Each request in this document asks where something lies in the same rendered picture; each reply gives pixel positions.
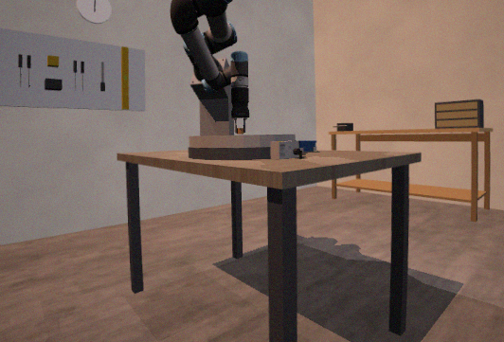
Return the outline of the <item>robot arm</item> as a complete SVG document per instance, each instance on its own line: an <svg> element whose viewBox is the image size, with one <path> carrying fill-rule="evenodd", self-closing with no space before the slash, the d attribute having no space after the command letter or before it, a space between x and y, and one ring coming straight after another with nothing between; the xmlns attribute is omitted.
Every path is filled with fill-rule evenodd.
<svg viewBox="0 0 504 342"><path fill-rule="evenodd" d="M183 38L183 47L193 64L195 77L202 81L208 94L231 84L232 77L248 78L246 52L232 52L231 66L222 71L219 61L212 56L237 43L236 30L227 21L225 14L230 2L232 0L171 0L172 26ZM197 19L203 15L209 25L208 31L204 33L200 32Z"/></svg>

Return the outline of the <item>blue crate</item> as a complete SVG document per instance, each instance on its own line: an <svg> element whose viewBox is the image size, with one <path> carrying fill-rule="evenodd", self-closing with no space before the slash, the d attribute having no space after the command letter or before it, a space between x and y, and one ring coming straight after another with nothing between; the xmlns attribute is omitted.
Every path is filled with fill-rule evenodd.
<svg viewBox="0 0 504 342"><path fill-rule="evenodd" d="M299 149L303 152L316 151L316 140L296 140L299 141Z"/></svg>

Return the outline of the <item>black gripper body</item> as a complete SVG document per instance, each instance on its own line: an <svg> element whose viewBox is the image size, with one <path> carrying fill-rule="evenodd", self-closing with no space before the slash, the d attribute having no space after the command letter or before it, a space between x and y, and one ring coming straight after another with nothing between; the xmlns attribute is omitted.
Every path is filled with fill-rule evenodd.
<svg viewBox="0 0 504 342"><path fill-rule="evenodd" d="M231 78L231 102L232 111L231 117L249 117L249 95L248 95L248 78L247 77L232 77Z"/></svg>

